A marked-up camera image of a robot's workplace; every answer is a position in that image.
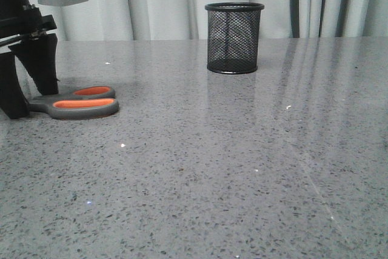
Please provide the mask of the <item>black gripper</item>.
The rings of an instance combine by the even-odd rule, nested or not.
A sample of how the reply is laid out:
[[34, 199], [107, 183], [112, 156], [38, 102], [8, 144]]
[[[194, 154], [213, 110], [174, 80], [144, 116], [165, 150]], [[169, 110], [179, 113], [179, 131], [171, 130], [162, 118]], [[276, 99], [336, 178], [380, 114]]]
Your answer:
[[[42, 15], [29, 0], [1, 0], [1, 46], [21, 41], [9, 49], [21, 61], [41, 95], [58, 94], [56, 76], [57, 29], [52, 15]], [[19, 85], [12, 52], [1, 54], [1, 109], [10, 119], [29, 115], [27, 100]]]

